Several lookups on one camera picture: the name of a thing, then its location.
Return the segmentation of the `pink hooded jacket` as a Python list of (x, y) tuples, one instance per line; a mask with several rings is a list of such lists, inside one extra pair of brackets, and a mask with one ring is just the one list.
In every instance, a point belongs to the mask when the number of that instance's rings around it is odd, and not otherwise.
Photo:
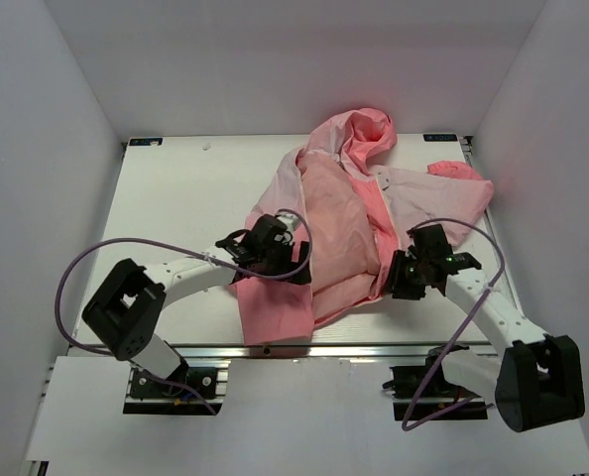
[(252, 228), (282, 208), (305, 219), (294, 237), (312, 241), (307, 285), (245, 278), (234, 287), (247, 345), (310, 339), (347, 310), (377, 301), (408, 232), (443, 219), (460, 246), (486, 210), (493, 184), (464, 163), (415, 172), (371, 164), (397, 143), (392, 119), (373, 108), (332, 116), (286, 154), (246, 218)]

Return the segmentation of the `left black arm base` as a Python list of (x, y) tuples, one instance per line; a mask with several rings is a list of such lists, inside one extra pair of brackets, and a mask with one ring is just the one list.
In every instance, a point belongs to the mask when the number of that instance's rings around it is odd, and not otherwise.
[(222, 360), (189, 360), (183, 383), (174, 385), (132, 366), (123, 414), (215, 417), (226, 395), (229, 364)]

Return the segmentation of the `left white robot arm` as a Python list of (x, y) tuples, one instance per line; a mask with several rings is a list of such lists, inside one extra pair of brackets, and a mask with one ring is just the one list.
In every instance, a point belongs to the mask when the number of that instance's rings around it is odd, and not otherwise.
[(312, 239), (297, 242), (309, 226), (290, 209), (264, 214), (249, 229), (239, 229), (204, 252), (180, 250), (180, 258), (141, 266), (118, 262), (93, 294), (82, 319), (118, 361), (144, 372), (164, 395), (180, 393), (188, 366), (156, 333), (163, 310), (178, 300), (249, 278), (261, 282), (310, 282)]

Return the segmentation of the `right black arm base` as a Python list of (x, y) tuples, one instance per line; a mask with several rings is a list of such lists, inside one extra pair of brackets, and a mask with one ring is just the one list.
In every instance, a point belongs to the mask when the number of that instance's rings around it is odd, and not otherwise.
[[(424, 366), (394, 366), (390, 371), (391, 379), (382, 384), (382, 392), (393, 400), (394, 420), (402, 422), (426, 369)], [(419, 397), (409, 422), (416, 422), (469, 398), (473, 398), (473, 401), (435, 420), (485, 420), (488, 418), (489, 406), (466, 389), (434, 377)]]

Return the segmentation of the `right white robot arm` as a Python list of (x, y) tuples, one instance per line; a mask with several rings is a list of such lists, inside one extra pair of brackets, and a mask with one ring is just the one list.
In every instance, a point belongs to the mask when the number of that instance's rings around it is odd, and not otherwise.
[(408, 232), (412, 244), (395, 252), (385, 284), (391, 298), (420, 300), (438, 290), (466, 317), (442, 346), (427, 354), (421, 380), (386, 382), (384, 390), (409, 403), (402, 428), (457, 413), (477, 398), (507, 427), (524, 432), (585, 414), (580, 351), (569, 336), (553, 336), (530, 321), (489, 278), (480, 262), (449, 243), (445, 218)]

